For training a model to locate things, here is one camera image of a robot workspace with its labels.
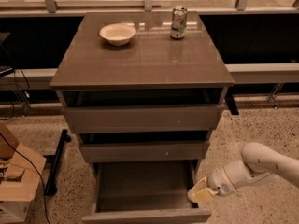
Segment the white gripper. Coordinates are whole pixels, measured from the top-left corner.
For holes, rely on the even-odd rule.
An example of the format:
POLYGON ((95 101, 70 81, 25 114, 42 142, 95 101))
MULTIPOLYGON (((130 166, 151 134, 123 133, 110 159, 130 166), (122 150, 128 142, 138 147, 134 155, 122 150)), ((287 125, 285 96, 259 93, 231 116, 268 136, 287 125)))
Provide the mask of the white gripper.
POLYGON ((217 194, 228 196, 235 193, 236 171, 232 164, 214 168, 188 191, 189 200, 193 203, 212 202, 217 194))

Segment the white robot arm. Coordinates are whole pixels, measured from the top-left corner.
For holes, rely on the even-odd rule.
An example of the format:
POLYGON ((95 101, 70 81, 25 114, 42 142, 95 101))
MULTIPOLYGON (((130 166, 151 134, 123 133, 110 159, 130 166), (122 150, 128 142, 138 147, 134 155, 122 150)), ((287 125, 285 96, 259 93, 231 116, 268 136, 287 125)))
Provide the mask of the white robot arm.
POLYGON ((261 143, 247 143, 241 158, 213 169, 188 192, 193 203, 210 202, 245 186, 259 186, 278 176, 299 187, 299 160, 284 156, 261 143))

